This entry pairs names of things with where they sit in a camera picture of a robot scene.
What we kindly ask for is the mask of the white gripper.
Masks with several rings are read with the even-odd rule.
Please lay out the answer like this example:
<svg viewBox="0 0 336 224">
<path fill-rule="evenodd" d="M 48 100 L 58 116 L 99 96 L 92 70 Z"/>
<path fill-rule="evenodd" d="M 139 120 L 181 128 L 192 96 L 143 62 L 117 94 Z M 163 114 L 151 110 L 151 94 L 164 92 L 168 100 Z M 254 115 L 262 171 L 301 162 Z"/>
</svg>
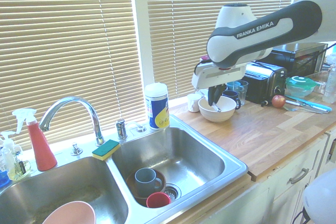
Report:
<svg viewBox="0 0 336 224">
<path fill-rule="evenodd" d="M 208 88 L 208 104 L 217 103 L 228 82 L 241 79 L 246 72 L 246 64 L 239 64 L 223 70 L 214 63 L 203 63 L 196 67 L 192 76 L 192 85 L 195 89 Z"/>
</svg>

